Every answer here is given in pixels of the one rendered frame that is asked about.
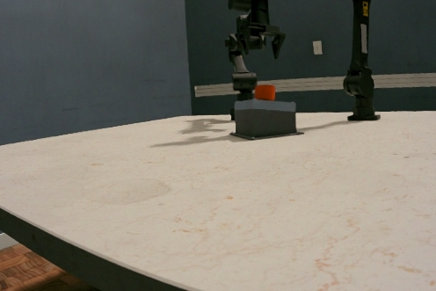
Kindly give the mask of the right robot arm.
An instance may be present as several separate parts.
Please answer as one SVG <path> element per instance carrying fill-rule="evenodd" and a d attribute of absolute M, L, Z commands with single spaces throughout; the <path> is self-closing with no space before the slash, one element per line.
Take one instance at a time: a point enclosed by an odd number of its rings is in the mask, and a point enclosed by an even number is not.
<path fill-rule="evenodd" d="M 243 29 L 243 24 L 246 22 L 247 16 L 248 15 L 242 15 L 236 18 L 237 33 L 240 29 Z M 255 86 L 257 86 L 257 76 L 256 73 L 249 73 L 245 68 L 243 63 L 243 51 L 229 51 L 229 62 L 233 63 L 236 72 L 232 74 L 232 84 L 233 91 L 239 91 L 239 93 L 237 93 L 237 101 L 252 99 L 252 90 L 255 90 Z"/>

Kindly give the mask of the orange peg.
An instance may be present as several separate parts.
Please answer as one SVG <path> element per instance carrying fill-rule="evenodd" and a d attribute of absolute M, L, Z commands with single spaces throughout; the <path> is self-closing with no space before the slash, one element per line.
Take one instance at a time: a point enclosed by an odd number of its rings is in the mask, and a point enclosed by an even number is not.
<path fill-rule="evenodd" d="M 275 86 L 259 85 L 255 86 L 255 98 L 263 100 L 274 100 Z"/>

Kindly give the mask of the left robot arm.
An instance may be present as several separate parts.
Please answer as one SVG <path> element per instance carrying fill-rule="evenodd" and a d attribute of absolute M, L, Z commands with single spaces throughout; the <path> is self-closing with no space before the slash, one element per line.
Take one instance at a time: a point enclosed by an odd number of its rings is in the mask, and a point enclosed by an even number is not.
<path fill-rule="evenodd" d="M 372 70 L 368 69 L 368 35 L 369 35 L 369 7 L 371 0 L 353 1 L 353 33 L 352 33 L 352 61 L 350 71 L 343 82 L 346 94 L 354 96 L 355 107 L 353 116 L 347 120 L 379 120 L 380 114 L 374 113 L 374 80 Z M 268 0 L 229 0 L 229 10 L 251 12 L 255 10 L 268 11 Z M 353 72 L 356 71 L 356 72 Z M 361 72 L 361 73 L 360 73 Z M 373 106 L 373 107 L 372 107 Z"/>

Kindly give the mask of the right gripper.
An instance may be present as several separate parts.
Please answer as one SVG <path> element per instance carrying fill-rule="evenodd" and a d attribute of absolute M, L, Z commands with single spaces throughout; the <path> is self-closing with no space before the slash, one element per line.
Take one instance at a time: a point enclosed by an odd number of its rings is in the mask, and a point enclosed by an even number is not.
<path fill-rule="evenodd" d="M 240 45 L 238 39 L 236 38 L 237 33 L 229 34 L 229 51 L 243 51 L 242 46 Z M 235 44 L 236 43 L 236 44 Z M 261 45 L 260 45 L 261 43 Z M 234 46 L 235 45 L 235 46 Z M 266 50 L 266 37 L 264 35 L 259 35 L 259 38 L 255 41 L 250 41 L 250 50 L 251 49 L 260 49 Z"/>

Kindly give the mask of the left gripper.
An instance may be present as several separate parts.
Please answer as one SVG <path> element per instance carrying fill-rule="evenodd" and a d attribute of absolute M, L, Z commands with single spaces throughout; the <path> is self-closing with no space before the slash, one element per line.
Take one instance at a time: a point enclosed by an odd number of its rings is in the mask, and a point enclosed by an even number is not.
<path fill-rule="evenodd" d="M 255 10 L 251 13 L 251 22 L 249 22 L 236 35 L 236 38 L 243 47 L 246 56 L 249 55 L 250 51 L 250 36 L 251 39 L 258 39 L 260 34 L 269 36 L 270 38 L 275 36 L 274 40 L 272 41 L 272 50 L 274 59 L 277 60 L 279 57 L 280 48 L 284 42 L 284 39 L 286 38 L 286 34 L 280 33 L 280 28 L 278 26 L 270 25 L 268 11 L 262 12 L 261 10 Z"/>

